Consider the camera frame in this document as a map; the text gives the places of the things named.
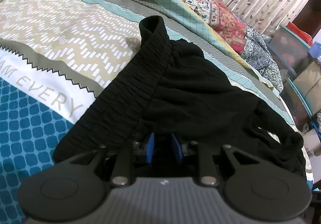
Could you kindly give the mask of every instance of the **floral pillow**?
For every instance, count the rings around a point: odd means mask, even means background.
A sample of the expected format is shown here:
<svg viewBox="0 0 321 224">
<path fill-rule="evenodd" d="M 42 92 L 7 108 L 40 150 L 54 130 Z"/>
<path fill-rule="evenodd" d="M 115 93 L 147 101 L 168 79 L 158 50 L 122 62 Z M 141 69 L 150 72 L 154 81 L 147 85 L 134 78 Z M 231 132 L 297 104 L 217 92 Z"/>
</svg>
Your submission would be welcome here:
<svg viewBox="0 0 321 224">
<path fill-rule="evenodd" d="M 214 29 L 235 52 L 244 51 L 247 33 L 246 25 L 237 19 L 232 12 L 219 0 L 182 0 L 204 22 Z"/>
</svg>

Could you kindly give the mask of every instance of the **black cloth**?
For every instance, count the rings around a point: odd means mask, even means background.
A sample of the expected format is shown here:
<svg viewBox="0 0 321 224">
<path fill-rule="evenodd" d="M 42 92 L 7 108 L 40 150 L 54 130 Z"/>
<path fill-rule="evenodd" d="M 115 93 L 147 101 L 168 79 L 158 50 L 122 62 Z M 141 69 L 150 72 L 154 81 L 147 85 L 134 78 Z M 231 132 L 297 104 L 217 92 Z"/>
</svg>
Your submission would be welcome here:
<svg viewBox="0 0 321 224">
<path fill-rule="evenodd" d="M 302 137 L 265 101 L 232 86 L 198 46 L 170 40 L 161 17 L 139 29 L 141 49 L 61 140 L 55 161 L 101 143 L 174 133 L 216 149 L 230 144 L 306 177 Z"/>
</svg>

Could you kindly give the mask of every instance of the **patterned bedsheet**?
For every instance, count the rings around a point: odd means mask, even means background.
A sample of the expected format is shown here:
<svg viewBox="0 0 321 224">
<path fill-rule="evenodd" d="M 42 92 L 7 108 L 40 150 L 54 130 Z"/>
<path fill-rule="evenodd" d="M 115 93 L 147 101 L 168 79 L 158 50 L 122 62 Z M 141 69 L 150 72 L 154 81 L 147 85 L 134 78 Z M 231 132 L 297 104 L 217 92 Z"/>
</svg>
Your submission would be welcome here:
<svg viewBox="0 0 321 224">
<path fill-rule="evenodd" d="M 17 203 L 21 182 L 53 165 L 51 154 L 58 142 L 138 51 L 138 23 L 146 16 L 162 16 L 171 39 L 183 38 L 200 46 L 205 58 L 224 71 L 232 84 L 265 100 L 294 127 L 278 94 L 189 7 L 178 2 L 0 2 L 1 223 L 23 221 Z M 304 149 L 303 153 L 312 182 Z"/>
</svg>

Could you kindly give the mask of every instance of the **metal screw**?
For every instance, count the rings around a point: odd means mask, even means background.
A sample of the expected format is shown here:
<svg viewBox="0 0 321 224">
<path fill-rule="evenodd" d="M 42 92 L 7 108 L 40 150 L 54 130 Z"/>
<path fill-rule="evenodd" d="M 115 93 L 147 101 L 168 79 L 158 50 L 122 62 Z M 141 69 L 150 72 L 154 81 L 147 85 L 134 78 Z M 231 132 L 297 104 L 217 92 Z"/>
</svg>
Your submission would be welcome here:
<svg viewBox="0 0 321 224">
<path fill-rule="evenodd" d="M 128 183 L 128 179 L 124 176 L 117 176 L 112 179 L 113 184 L 116 185 L 126 185 Z"/>
<path fill-rule="evenodd" d="M 201 178 L 201 183 L 204 185 L 215 185 L 217 183 L 217 179 L 212 176 L 203 176 Z"/>
</svg>

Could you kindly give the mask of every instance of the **bed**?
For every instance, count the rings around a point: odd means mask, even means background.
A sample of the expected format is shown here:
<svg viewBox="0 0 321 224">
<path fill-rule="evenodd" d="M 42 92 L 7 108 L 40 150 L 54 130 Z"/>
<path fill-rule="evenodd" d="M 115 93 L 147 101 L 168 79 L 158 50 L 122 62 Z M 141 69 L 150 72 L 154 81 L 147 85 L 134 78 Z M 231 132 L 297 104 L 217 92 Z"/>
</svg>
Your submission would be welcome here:
<svg viewBox="0 0 321 224">
<path fill-rule="evenodd" d="M 20 183 L 53 165 L 58 142 L 139 50 L 138 23 L 150 15 L 163 17 L 171 39 L 198 45 L 232 85 L 265 100 L 297 131 L 279 96 L 281 85 L 269 80 L 279 71 L 262 38 L 217 0 L 191 2 L 0 1 L 1 223 L 23 221 Z M 208 10 L 211 17 L 205 17 Z M 233 32 L 223 25 L 224 16 Z M 302 151 L 312 186 L 311 164 Z"/>
</svg>

